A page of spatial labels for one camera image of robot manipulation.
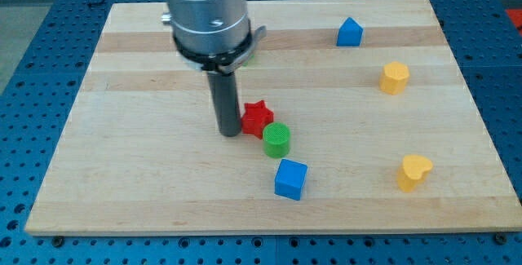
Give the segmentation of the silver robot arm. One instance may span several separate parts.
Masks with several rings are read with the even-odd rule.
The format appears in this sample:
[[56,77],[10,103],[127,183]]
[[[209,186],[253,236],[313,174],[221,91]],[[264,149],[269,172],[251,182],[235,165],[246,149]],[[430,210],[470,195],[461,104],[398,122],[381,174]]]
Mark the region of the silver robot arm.
[[250,32],[246,0],[166,0],[177,46],[198,55],[239,47]]

